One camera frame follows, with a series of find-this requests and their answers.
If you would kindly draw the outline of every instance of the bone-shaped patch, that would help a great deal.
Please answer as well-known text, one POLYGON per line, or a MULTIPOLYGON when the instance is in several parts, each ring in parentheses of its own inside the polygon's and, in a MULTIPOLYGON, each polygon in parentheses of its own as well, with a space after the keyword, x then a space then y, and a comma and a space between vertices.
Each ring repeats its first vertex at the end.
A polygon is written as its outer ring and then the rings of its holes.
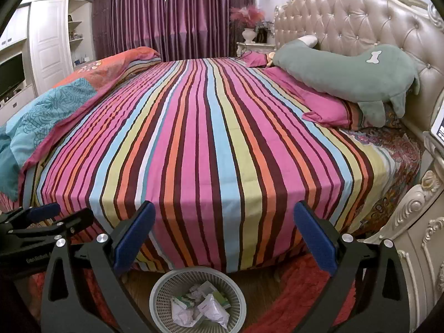
POLYGON ((372 62, 373 64, 379 64, 378 56, 382 51, 374 51, 372 52, 372 58, 370 60, 366 60, 366 62, 372 62))

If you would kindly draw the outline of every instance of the green stuffed animal pillow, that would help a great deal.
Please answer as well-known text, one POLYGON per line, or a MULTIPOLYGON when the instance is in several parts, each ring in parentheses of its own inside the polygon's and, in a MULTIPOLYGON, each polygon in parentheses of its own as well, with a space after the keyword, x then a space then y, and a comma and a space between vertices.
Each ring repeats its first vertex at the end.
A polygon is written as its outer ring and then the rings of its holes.
POLYGON ((344 56, 294 40, 276 51, 273 63, 319 92, 357 103, 375 127, 385 123, 384 102, 390 101, 402 118, 407 91, 419 92, 413 60, 393 45, 377 45, 361 55, 344 56))

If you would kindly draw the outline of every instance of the white device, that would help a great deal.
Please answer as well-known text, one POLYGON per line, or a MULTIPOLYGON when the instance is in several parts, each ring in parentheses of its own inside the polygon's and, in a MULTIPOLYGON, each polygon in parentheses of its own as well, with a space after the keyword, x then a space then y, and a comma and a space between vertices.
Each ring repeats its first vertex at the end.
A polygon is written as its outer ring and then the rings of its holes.
POLYGON ((432 125, 431 133, 442 145, 444 145, 444 101, 441 104, 438 116, 432 125))

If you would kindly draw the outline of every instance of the blue gripper pad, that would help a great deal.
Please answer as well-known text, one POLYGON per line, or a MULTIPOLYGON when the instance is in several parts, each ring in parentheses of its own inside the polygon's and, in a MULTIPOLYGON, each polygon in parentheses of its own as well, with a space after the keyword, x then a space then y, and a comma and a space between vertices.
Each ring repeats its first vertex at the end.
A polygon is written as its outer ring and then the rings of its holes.
POLYGON ((31 208, 26 218, 34 223, 39 223, 45 219, 51 219, 60 214, 60 205, 57 203, 46 204, 31 208))
POLYGON ((130 270, 142 244, 154 226, 156 210, 154 204, 145 201, 134 216, 121 221, 113 232, 114 273, 119 276, 130 270))
POLYGON ((337 269, 335 243, 339 233, 329 221, 319 219, 304 201, 296 203, 293 217, 319 269, 333 276, 337 269))

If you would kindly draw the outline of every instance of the wooden floor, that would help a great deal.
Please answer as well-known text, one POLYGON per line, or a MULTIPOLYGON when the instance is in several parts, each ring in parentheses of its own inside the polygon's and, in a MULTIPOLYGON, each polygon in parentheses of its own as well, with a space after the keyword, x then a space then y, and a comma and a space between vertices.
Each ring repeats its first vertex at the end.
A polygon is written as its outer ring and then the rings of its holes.
MULTIPOLYGON (((280 294, 279 283, 273 278, 275 268, 253 269, 229 274, 242 290, 247 303, 247 316, 243 328, 255 323, 280 294)), ((140 310, 152 322, 150 315, 150 293, 162 276, 160 273, 132 270, 124 278, 125 286, 140 310)))

